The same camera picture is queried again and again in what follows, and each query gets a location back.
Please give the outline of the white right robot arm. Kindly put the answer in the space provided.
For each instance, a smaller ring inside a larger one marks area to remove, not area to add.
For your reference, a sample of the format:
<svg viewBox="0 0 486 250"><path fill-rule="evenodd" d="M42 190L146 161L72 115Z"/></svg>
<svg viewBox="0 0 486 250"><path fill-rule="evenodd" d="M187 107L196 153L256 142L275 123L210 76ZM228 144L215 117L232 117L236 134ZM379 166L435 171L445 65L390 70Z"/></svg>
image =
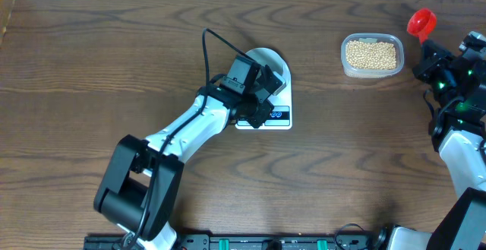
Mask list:
<svg viewBox="0 0 486 250"><path fill-rule="evenodd" d="M453 181L456 203L432 233L396 227L389 249L483 249L485 235L485 38L471 32L455 56L432 40L421 46L414 76L428 84L428 134Z"/></svg>

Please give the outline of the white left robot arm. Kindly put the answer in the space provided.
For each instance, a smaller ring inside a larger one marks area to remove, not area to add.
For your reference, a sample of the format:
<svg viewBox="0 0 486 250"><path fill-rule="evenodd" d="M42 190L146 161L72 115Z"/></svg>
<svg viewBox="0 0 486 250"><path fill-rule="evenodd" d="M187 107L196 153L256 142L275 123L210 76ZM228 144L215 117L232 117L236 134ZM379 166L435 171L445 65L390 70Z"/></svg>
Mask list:
<svg viewBox="0 0 486 250"><path fill-rule="evenodd" d="M113 249L171 249L169 218L185 164L212 136L238 129L292 127L292 77L271 49L237 55L229 72L207 79L191 107L155 134L130 134L116 145L95 195L94 209L126 233Z"/></svg>

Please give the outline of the red plastic measuring scoop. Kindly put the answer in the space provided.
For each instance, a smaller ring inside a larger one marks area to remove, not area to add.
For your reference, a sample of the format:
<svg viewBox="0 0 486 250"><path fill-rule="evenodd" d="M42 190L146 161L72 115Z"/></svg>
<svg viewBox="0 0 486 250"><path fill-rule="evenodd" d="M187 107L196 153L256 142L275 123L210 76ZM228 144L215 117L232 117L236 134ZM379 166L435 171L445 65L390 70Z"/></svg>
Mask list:
<svg viewBox="0 0 486 250"><path fill-rule="evenodd" d="M436 25L436 14L428 8L422 8L411 16L406 30L408 34L417 37L420 44L423 44L434 31Z"/></svg>

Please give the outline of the grey round bowl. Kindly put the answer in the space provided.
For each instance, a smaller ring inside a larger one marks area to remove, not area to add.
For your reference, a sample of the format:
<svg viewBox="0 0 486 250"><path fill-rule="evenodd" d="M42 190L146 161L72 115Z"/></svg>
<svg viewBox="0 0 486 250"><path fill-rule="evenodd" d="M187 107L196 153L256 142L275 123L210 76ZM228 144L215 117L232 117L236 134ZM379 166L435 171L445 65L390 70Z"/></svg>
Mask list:
<svg viewBox="0 0 486 250"><path fill-rule="evenodd" d="M289 66L279 53L269 48L260 47L251 49L246 54L262 65L269 65L272 71L278 73L285 80L286 86L291 84Z"/></svg>

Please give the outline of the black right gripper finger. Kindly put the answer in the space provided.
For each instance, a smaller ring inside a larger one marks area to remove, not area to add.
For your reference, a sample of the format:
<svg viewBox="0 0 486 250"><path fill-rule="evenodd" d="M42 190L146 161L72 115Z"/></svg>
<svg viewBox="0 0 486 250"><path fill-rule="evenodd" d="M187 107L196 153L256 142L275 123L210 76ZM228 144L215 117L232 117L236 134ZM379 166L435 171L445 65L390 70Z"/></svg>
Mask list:
<svg viewBox="0 0 486 250"><path fill-rule="evenodd" d="M447 61L454 60L455 55L448 49L445 49L433 40L425 40L421 44L421 61L437 62L440 59L446 59Z"/></svg>
<svg viewBox="0 0 486 250"><path fill-rule="evenodd" d="M423 83L432 82L433 74L437 69L440 57L437 54L422 55L418 64L412 69L414 77Z"/></svg>

